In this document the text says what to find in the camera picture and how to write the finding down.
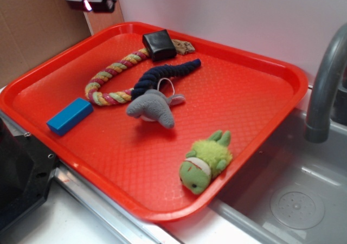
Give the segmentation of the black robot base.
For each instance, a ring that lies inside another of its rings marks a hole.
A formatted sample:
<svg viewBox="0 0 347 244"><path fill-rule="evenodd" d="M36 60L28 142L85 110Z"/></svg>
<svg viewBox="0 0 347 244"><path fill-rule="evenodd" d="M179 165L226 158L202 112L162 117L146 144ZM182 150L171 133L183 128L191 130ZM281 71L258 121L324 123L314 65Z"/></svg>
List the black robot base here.
<svg viewBox="0 0 347 244"><path fill-rule="evenodd" d="M35 136L14 136L1 120L1 233L44 204L57 161Z"/></svg>

